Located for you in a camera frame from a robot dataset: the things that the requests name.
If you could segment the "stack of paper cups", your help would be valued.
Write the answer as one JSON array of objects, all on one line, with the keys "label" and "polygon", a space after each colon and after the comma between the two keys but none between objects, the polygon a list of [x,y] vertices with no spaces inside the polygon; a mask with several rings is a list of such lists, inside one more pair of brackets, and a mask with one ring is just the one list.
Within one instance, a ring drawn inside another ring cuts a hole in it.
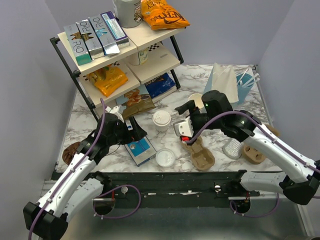
[{"label": "stack of paper cups", "polygon": [[195,106],[198,107],[199,109],[202,109],[204,107],[202,96],[203,95],[200,93],[194,93],[189,96],[188,100],[189,101],[193,100],[195,103]]}]

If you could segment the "single white lid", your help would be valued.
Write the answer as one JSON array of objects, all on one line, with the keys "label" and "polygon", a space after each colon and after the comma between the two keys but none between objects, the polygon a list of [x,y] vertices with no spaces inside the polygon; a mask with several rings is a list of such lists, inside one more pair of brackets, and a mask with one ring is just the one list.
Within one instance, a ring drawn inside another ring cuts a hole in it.
[{"label": "single white lid", "polygon": [[167,126],[171,122],[171,115],[164,110],[158,110],[153,114],[153,123],[157,126]]}]

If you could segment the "stack of white lids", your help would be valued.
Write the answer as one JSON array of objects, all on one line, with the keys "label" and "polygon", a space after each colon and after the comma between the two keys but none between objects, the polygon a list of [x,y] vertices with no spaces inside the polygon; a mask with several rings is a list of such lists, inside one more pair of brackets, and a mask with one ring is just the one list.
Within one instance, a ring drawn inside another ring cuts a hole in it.
[{"label": "stack of white lids", "polygon": [[159,166],[169,168],[175,163],[176,157],[172,150],[163,148],[156,153],[155,160]]}]

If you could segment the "light blue paper bag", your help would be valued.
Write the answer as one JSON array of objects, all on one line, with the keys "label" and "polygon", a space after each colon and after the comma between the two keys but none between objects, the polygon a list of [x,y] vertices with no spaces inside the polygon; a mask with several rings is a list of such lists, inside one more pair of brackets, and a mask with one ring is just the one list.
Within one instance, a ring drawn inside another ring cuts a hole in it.
[{"label": "light blue paper bag", "polygon": [[203,93],[217,90],[227,96],[231,104],[238,104],[238,87],[236,76],[239,74],[254,75],[250,66],[222,65],[214,63]]}]

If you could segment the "single brown cup carrier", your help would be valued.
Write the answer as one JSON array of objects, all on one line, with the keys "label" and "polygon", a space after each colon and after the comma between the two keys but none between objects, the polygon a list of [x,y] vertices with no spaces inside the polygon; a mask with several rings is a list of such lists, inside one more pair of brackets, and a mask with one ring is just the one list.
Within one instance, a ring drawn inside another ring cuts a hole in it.
[{"label": "single brown cup carrier", "polygon": [[192,145],[180,142],[182,147],[190,153],[190,159],[199,171],[207,171],[215,164],[215,157],[211,151],[203,146],[203,140],[199,136]]}]

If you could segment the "single paper cup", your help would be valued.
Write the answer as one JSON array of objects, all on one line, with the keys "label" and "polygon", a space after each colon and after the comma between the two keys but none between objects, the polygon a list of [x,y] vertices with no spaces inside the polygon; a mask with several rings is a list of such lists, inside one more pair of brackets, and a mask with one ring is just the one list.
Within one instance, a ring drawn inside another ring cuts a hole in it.
[{"label": "single paper cup", "polygon": [[155,123],[155,128],[158,132],[165,132],[169,129],[170,124],[159,124],[159,123]]}]

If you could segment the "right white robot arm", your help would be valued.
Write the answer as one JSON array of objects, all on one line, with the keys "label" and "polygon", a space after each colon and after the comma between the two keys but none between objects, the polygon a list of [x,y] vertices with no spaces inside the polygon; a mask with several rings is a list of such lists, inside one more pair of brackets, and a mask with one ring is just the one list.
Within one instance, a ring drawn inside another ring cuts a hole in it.
[{"label": "right white robot arm", "polygon": [[265,191],[283,194],[299,205],[307,205],[320,186],[320,162],[310,159],[269,130],[246,110],[233,110],[227,96],[210,90],[202,97],[205,112],[194,100],[175,108],[179,115],[189,112],[174,123],[175,134],[191,146],[204,130],[221,130],[224,135],[257,150],[281,168],[280,173],[244,171],[230,183],[230,191],[241,196],[245,192]]}]

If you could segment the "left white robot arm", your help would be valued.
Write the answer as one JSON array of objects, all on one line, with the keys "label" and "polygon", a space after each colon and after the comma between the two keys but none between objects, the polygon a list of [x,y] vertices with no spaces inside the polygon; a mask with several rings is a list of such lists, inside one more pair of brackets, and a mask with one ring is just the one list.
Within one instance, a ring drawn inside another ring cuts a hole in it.
[{"label": "left white robot arm", "polygon": [[80,142],[71,163],[53,187],[37,203],[28,202],[23,208],[28,239],[32,239],[33,235],[44,240],[61,239],[68,228],[72,210],[96,195],[104,198],[110,194],[111,185],[94,178],[93,190],[83,197],[76,196],[76,202],[71,207],[67,206],[81,182],[109,153],[111,146],[130,144],[147,136],[134,117],[130,117],[129,121],[131,128],[119,113],[102,115],[96,129]]}]

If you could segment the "blue razor package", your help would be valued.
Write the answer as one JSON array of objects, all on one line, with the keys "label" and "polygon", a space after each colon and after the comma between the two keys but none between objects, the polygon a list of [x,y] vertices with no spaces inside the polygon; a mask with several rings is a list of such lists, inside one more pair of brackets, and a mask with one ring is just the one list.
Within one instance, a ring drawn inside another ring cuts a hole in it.
[{"label": "blue razor package", "polygon": [[124,147],[138,167],[149,161],[157,153],[147,137],[125,144]]}]

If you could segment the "yellow snack bag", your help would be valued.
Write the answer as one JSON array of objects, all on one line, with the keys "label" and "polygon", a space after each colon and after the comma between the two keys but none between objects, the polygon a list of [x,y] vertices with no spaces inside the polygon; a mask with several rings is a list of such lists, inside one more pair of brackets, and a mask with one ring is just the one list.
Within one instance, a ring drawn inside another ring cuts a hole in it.
[{"label": "yellow snack bag", "polygon": [[105,97],[109,97],[128,81],[126,74],[119,67],[112,65],[93,71],[86,77]]}]

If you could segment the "white bowl on shelf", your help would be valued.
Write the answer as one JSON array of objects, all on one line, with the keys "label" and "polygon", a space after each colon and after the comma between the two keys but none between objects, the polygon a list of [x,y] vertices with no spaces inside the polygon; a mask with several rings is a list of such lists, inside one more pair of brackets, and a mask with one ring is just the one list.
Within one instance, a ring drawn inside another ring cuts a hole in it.
[{"label": "white bowl on shelf", "polygon": [[128,62],[133,66],[141,66],[148,60],[148,48],[138,51],[128,57]]}]

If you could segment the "blue R.O carton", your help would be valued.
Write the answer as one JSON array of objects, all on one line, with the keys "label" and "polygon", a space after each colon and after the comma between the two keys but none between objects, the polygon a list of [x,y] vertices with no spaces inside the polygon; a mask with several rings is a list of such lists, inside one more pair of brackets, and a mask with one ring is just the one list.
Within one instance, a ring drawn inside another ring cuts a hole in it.
[{"label": "blue R.O carton", "polygon": [[120,49],[101,15],[89,17],[88,19],[102,45],[104,54],[106,56],[119,54]]}]

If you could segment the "silver R.O carton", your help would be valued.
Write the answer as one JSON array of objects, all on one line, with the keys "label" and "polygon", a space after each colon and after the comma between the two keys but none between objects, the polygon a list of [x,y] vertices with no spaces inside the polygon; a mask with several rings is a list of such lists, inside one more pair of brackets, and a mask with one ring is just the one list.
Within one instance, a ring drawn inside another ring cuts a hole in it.
[{"label": "silver R.O carton", "polygon": [[105,56],[103,47],[88,19],[76,22],[78,30],[84,43],[88,49],[89,55],[92,60]]}]

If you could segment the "orange chip bag top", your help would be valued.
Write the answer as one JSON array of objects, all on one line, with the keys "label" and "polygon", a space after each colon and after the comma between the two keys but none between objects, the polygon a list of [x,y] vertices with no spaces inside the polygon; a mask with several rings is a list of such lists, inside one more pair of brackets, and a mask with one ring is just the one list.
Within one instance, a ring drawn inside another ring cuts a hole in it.
[{"label": "orange chip bag top", "polygon": [[141,14],[152,30],[183,29],[190,26],[189,21],[166,0],[142,0]]}]

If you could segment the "purple and white box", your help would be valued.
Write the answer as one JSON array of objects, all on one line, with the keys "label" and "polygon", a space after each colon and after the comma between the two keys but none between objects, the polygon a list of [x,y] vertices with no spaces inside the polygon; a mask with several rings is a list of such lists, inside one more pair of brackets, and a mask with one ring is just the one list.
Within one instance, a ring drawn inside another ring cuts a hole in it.
[{"label": "purple and white box", "polygon": [[120,26],[118,20],[111,11],[100,14],[105,21],[108,29],[110,30],[119,49],[126,48],[130,45],[129,38]]}]

